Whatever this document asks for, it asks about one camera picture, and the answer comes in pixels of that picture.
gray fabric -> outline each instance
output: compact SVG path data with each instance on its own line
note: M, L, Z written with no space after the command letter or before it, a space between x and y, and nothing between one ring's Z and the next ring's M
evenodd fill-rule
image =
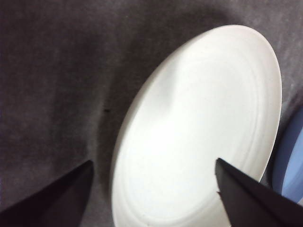
M172 51L216 26L250 26L276 51L279 139L303 104L302 11L299 0L2 0L0 210L90 158L82 226L113 226L108 173L128 106Z

